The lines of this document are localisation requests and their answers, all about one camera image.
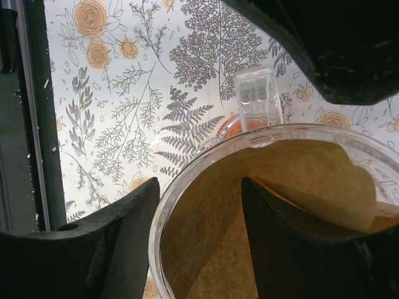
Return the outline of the orange glass carafe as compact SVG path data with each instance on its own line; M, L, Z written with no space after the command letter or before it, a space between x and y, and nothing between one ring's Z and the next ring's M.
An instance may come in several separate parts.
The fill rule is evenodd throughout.
M250 118L247 122L248 130L255 130L269 125L267 120ZM218 129L215 137L226 140L243 132L239 115L228 118Z

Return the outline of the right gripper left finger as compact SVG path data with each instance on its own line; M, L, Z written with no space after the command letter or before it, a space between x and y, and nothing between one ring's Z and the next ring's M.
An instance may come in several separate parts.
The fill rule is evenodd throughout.
M157 178L60 227L1 234L2 298L141 298Z

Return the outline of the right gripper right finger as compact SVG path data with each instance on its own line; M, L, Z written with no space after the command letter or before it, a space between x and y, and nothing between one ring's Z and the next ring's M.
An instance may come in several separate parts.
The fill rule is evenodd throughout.
M241 199L259 298L397 298L398 226L329 224L251 178Z

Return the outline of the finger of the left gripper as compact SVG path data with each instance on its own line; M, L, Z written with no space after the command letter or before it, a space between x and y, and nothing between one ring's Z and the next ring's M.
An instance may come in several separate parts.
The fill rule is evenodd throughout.
M227 1L275 38L333 104L398 93L398 1Z

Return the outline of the brown paper coffee filter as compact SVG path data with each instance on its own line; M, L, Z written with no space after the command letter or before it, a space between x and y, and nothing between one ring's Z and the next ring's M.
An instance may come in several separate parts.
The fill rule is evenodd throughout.
M160 240L168 298L259 298L241 199L244 178L344 229L372 234L398 226L398 206L377 197L382 183L337 144L282 140L242 149L183 183Z

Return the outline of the clear glass dripper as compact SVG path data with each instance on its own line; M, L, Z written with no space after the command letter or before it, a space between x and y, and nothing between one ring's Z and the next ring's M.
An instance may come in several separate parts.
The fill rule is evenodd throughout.
M398 206L398 153L360 133L319 124L285 124L282 121L276 81L269 69L239 72L234 81L238 91L239 118L243 132L222 140L217 137L202 146L197 157L177 175L164 193L150 231L150 271L161 298L168 298L160 257L160 240L164 226L178 198L183 183L192 183L205 168L246 148L263 148L282 140L317 140L341 146L354 164L366 166L373 179L382 186L377 191L380 201ZM267 120L268 126L248 130L250 118Z

